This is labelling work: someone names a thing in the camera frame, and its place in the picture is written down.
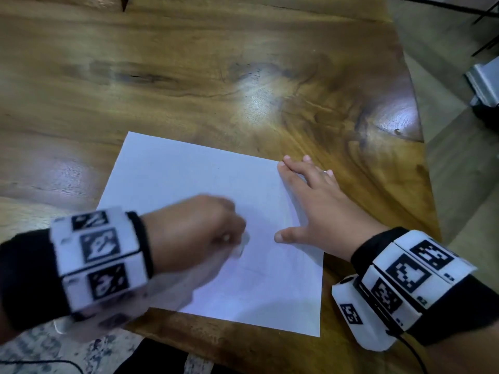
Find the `person's left hand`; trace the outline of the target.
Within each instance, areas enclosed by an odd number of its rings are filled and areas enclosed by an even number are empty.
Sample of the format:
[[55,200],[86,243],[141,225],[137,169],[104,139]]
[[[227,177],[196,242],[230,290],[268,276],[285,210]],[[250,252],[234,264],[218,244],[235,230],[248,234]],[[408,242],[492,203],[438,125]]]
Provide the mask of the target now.
[[217,252],[211,247],[218,207],[212,195],[196,195],[143,214],[154,274],[192,268]]

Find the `black metal rods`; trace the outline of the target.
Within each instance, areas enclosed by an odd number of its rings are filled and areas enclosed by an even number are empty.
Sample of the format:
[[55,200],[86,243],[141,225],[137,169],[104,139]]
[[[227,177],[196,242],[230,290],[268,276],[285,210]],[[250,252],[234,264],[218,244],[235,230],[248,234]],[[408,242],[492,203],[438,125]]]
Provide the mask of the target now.
[[499,53],[499,0],[387,0],[405,49],[427,49],[447,60]]

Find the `person's right forearm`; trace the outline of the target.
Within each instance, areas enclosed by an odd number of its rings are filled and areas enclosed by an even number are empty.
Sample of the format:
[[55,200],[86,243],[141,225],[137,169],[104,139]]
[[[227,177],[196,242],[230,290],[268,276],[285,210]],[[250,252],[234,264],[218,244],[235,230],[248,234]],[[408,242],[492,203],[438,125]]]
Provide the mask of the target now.
[[408,333],[426,348],[434,374],[499,374],[499,320],[424,320]]

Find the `patterned grey trousers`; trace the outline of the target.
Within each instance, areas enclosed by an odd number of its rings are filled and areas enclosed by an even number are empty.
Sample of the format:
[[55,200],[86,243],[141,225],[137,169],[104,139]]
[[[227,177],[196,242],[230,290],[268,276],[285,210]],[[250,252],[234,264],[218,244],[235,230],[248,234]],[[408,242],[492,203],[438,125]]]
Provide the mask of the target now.
[[0,360],[42,364],[0,364],[0,374],[114,374],[143,338],[122,329],[78,343],[56,332],[52,322],[22,333],[0,345]]

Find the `small white eraser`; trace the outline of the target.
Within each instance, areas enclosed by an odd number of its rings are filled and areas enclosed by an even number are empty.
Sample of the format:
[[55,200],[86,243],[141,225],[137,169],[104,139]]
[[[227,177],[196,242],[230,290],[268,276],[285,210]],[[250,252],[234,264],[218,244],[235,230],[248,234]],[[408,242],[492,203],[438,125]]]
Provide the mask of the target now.
[[245,231],[241,236],[239,245],[230,246],[224,250],[224,257],[229,259],[239,259],[242,256],[244,249],[250,242],[250,239],[251,236],[249,232]]

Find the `black garment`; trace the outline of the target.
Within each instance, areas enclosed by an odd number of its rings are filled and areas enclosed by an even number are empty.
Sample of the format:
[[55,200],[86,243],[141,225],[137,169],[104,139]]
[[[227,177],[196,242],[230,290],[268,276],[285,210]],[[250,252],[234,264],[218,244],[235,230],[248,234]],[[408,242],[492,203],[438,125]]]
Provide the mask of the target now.
[[226,366],[152,339],[143,339],[114,374],[240,374]]

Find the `person's right hand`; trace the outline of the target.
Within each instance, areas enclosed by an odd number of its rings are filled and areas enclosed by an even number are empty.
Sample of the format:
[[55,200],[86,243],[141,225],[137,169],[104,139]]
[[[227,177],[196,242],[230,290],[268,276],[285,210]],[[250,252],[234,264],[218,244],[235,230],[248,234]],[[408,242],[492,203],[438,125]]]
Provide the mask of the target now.
[[[318,189],[293,191],[283,181],[305,214],[307,224],[296,227],[308,227],[312,240],[310,246],[350,262],[352,255],[362,244],[389,230],[346,194],[330,195],[325,189],[324,170],[318,167],[311,157],[305,155],[297,162],[310,162],[322,172],[322,187]],[[283,180],[283,160],[278,163],[278,172]]]

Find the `white paper sheet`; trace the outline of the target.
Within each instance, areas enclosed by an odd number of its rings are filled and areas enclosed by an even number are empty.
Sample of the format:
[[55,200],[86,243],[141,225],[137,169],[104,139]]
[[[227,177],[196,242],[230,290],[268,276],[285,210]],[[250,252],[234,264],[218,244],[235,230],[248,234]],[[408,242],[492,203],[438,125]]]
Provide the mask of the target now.
[[319,337],[323,252],[275,243],[307,223],[276,161],[128,132],[98,208],[144,214],[199,194],[234,201],[242,246],[196,288],[208,263],[159,278],[151,307]]

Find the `white marker-covered wrist tracker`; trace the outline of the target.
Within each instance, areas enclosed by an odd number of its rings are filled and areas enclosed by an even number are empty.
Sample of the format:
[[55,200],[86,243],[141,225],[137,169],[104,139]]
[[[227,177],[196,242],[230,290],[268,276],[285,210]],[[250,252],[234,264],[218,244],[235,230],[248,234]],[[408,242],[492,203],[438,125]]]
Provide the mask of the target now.
[[384,352],[475,270],[424,232],[411,230],[390,242],[364,274],[345,277],[331,292],[357,343]]
[[96,339],[149,308],[154,265],[145,227],[120,207],[54,219],[49,228],[68,316],[59,334]]

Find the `black wrist band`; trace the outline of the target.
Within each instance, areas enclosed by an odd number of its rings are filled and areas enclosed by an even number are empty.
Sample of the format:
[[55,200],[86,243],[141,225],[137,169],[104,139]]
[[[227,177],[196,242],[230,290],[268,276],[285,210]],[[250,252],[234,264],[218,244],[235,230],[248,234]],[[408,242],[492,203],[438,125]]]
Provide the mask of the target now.
[[49,228],[0,244],[0,344],[70,313]]
[[[395,227],[362,244],[351,257],[357,274],[364,274],[368,265],[390,242],[409,231],[403,227]],[[473,323],[479,325],[499,320],[499,294],[471,274],[424,312],[417,322],[450,319],[473,320]]]

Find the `grey metal box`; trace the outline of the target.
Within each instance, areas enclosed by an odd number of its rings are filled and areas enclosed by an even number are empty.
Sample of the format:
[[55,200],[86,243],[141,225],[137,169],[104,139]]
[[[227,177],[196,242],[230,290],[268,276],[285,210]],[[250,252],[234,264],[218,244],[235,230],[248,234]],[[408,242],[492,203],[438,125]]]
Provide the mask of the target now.
[[499,56],[486,64],[472,66],[465,78],[475,94],[471,105],[499,107]]

